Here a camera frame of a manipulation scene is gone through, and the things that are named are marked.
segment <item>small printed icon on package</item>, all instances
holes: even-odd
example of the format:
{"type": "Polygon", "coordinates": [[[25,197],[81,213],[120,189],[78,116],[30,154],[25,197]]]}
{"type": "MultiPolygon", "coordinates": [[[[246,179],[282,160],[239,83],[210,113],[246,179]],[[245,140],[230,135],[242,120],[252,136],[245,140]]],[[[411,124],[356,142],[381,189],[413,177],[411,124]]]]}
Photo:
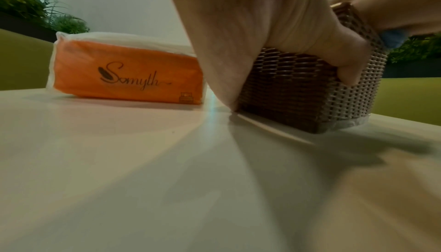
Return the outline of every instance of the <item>small printed icon on package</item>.
{"type": "Polygon", "coordinates": [[[179,102],[184,103],[184,104],[192,104],[193,103],[193,93],[181,92],[181,96],[179,97],[179,102]]]}

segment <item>tabletop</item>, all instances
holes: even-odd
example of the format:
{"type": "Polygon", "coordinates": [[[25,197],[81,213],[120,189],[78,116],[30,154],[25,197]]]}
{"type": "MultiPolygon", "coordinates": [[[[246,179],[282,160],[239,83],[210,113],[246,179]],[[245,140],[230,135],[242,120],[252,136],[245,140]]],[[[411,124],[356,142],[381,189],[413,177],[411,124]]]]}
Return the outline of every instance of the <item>tabletop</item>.
{"type": "Polygon", "coordinates": [[[441,127],[380,115],[311,135],[210,91],[201,107],[3,91],[0,251],[430,251],[440,158],[441,127]]]}

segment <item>somyth logo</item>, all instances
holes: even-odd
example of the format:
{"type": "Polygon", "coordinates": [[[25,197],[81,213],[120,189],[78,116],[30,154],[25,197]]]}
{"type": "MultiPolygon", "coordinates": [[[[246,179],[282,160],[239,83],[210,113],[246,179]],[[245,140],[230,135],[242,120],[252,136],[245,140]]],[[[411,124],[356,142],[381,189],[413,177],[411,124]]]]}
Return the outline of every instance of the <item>somyth logo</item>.
{"type": "Polygon", "coordinates": [[[157,71],[153,74],[149,74],[146,78],[123,78],[120,77],[116,71],[121,70],[124,67],[122,62],[111,62],[106,65],[106,68],[98,67],[98,72],[101,74],[101,80],[106,83],[122,83],[127,85],[141,86],[141,91],[146,89],[147,86],[159,86],[161,84],[171,85],[171,82],[159,81],[157,77],[157,71]]]}

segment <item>brown woven basket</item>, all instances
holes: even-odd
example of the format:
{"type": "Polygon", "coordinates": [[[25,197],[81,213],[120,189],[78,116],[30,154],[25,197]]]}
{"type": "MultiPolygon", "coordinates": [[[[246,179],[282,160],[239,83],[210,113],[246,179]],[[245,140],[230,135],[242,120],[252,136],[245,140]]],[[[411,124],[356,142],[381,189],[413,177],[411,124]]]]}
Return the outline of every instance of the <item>brown woven basket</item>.
{"type": "Polygon", "coordinates": [[[336,68],[318,57],[264,48],[240,94],[241,110],[310,133],[367,122],[386,64],[386,48],[351,4],[332,8],[342,25],[371,42],[372,56],[360,83],[343,85],[336,68]]]}

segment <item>basket base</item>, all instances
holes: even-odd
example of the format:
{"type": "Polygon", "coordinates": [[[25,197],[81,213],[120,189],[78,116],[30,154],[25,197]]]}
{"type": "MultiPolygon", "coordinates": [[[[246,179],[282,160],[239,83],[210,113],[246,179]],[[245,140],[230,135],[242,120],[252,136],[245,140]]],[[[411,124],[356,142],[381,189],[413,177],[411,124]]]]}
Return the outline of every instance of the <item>basket base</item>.
{"type": "Polygon", "coordinates": [[[367,123],[369,116],[349,119],[349,120],[339,120],[339,121],[329,121],[329,122],[315,122],[311,120],[304,120],[290,113],[281,113],[273,111],[270,109],[263,109],[253,105],[243,104],[241,110],[268,118],[275,122],[291,126],[293,128],[311,133],[311,134],[323,134],[326,132],[336,131],[340,129],[351,128],[367,123]]]}

